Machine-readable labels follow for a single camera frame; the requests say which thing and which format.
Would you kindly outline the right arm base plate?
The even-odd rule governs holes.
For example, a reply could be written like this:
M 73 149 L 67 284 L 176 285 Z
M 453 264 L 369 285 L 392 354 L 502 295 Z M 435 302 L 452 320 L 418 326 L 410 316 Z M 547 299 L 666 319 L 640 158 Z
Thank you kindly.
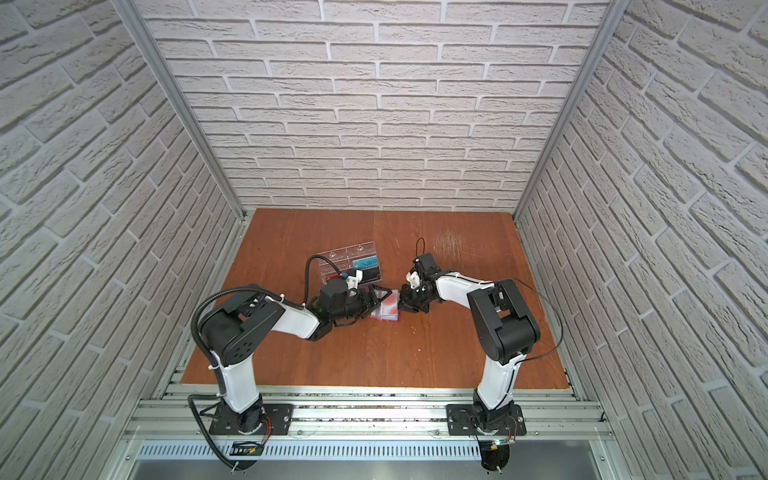
M 502 435 L 525 436 L 527 428 L 521 407 L 512 402 L 496 410 L 482 403 L 446 406 L 448 432 L 451 436 Z

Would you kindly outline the white pink circle card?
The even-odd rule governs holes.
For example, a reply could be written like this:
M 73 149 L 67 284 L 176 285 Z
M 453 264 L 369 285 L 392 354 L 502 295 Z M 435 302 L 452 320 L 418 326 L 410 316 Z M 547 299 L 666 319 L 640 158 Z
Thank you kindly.
M 385 321 L 397 321 L 399 318 L 399 292 L 392 290 L 385 298 L 381 299 L 377 317 Z

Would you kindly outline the red leather card holder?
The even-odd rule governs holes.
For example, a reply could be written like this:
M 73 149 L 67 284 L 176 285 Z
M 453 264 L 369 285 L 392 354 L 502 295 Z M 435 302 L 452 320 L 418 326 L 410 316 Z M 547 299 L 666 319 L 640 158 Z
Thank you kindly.
M 372 318 L 382 321 L 397 321 L 399 318 L 399 291 L 377 290 L 379 303 L 370 313 Z

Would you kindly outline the clear acrylic card organizer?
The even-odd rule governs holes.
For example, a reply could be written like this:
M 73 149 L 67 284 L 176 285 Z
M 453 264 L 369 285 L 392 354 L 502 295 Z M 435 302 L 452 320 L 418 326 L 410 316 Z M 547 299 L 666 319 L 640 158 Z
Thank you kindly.
M 349 270 L 355 269 L 353 267 L 353 261 L 355 259 L 373 255 L 378 257 L 376 244 L 373 241 L 336 248 L 320 253 L 320 256 L 330 260 L 342 273 L 345 274 Z

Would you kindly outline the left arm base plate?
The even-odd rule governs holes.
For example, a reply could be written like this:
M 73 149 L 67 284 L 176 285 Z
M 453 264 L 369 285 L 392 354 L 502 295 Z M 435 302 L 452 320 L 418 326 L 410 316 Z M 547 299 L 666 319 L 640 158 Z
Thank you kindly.
M 212 435 L 262 435 L 271 427 L 271 434 L 288 434 L 294 413 L 292 404 L 259 404 L 242 413 L 219 403 L 208 431 Z

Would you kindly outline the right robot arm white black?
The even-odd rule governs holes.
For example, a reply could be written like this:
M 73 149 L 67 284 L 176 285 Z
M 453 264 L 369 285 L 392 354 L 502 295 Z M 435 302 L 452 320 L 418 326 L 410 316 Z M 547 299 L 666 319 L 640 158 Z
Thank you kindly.
M 486 355 L 475 403 L 483 413 L 503 411 L 513 403 L 521 364 L 541 338 L 522 293 L 511 279 L 474 279 L 441 269 L 428 253 L 416 257 L 401 287 L 398 309 L 427 314 L 432 304 L 444 302 L 469 310 Z

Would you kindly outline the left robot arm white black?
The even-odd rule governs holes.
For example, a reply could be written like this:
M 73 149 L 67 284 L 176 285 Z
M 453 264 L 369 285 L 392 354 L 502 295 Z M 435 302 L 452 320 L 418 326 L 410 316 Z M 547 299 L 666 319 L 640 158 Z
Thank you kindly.
M 389 288 L 351 287 L 335 278 L 317 297 L 299 305 L 255 284 L 234 287 L 203 301 L 193 313 L 190 331 L 214 371 L 224 405 L 253 423 L 260 420 L 262 395 L 252 356 L 271 332 L 315 342 L 369 316 L 393 295 Z

